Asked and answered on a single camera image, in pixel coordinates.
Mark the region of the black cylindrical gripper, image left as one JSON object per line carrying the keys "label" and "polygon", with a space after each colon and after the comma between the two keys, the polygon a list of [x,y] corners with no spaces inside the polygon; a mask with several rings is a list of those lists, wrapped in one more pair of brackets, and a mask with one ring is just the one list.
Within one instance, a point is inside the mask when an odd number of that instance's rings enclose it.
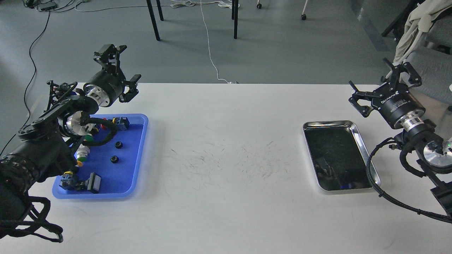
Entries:
{"label": "black cylindrical gripper, image left", "polygon": [[[128,103],[139,93],[137,82],[142,75],[135,74],[131,80],[127,81],[120,69],[120,54],[126,48],[127,45],[116,47],[113,44],[105,44],[99,52],[94,52],[94,61],[100,64],[103,70],[97,72],[89,82],[85,83],[83,90],[100,107],[111,106],[117,98],[121,103]],[[124,93],[125,87],[129,89],[126,93]]]}

